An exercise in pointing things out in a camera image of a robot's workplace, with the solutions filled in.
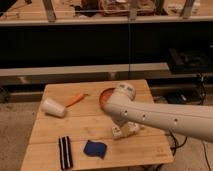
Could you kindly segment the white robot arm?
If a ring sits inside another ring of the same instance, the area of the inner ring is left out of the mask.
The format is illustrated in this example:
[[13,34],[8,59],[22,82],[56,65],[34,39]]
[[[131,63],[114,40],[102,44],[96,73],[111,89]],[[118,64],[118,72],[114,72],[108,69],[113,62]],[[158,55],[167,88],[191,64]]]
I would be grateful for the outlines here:
[[103,105],[114,123],[135,122],[213,143],[213,106],[138,102],[127,82],[116,85]]

